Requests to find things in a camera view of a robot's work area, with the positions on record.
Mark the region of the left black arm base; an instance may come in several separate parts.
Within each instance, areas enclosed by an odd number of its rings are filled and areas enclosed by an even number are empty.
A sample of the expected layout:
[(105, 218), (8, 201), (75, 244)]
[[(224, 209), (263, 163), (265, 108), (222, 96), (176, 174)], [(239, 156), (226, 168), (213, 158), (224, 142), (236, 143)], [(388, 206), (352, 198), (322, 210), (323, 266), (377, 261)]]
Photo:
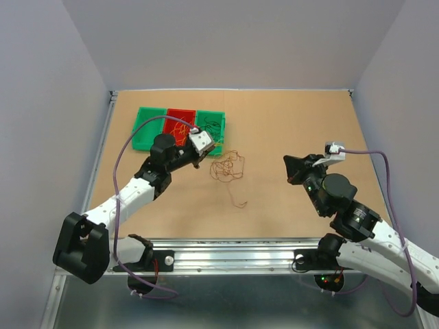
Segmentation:
[(124, 263), (132, 272), (164, 272), (174, 271), (175, 251), (171, 249), (154, 250), (150, 260), (140, 260), (136, 263)]

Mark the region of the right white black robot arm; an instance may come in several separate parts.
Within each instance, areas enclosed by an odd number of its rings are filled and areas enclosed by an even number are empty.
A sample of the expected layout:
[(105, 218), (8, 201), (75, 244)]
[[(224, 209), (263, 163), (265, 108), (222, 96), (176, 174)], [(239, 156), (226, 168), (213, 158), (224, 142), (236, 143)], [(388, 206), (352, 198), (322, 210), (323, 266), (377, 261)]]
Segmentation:
[(320, 217), (330, 217), (334, 233), (303, 254), (299, 269), (354, 269), (412, 296), (417, 306), (438, 315), (438, 257), (403, 238), (396, 226), (355, 200), (357, 188), (329, 165), (344, 154), (283, 157), (287, 181), (301, 185)]

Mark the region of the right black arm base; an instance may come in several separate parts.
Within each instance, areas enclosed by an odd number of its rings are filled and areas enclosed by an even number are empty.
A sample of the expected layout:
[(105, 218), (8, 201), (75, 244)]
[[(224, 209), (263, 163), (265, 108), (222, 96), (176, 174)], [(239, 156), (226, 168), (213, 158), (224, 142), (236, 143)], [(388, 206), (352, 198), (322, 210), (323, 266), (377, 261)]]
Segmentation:
[(290, 269), (295, 273), (337, 273), (349, 260), (354, 260), (357, 250), (352, 243), (336, 234), (328, 233), (311, 249), (294, 252)]

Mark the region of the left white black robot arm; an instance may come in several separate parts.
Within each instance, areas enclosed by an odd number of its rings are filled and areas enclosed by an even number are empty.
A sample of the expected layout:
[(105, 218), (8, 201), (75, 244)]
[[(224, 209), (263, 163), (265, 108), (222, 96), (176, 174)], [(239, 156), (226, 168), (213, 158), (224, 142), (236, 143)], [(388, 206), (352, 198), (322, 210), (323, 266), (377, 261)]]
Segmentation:
[(178, 146), (171, 134), (156, 136), (149, 156), (123, 188), (84, 214), (66, 216), (53, 263), (88, 284), (114, 267), (144, 270), (152, 266), (152, 242), (136, 234), (118, 239), (120, 224), (161, 196), (173, 171), (186, 165), (198, 167), (214, 148), (214, 140), (205, 131), (191, 130), (183, 146)]

